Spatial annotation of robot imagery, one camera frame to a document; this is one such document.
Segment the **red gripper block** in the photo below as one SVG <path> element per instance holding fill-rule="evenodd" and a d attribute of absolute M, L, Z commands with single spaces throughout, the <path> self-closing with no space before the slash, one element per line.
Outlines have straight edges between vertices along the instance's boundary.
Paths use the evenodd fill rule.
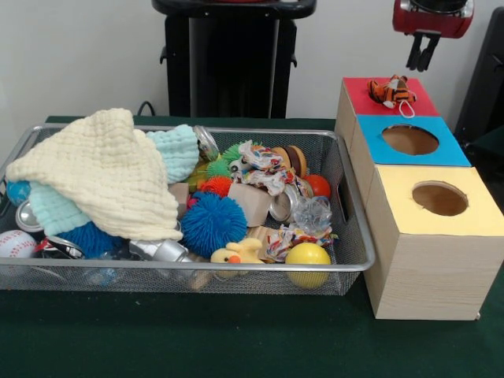
<path fill-rule="evenodd" d="M 406 67 L 424 72 L 443 38 L 460 39 L 469 29 L 474 15 L 474 1 L 394 1 L 392 24 L 396 32 L 413 34 L 413 44 Z M 423 34 L 428 45 L 421 52 Z"/>

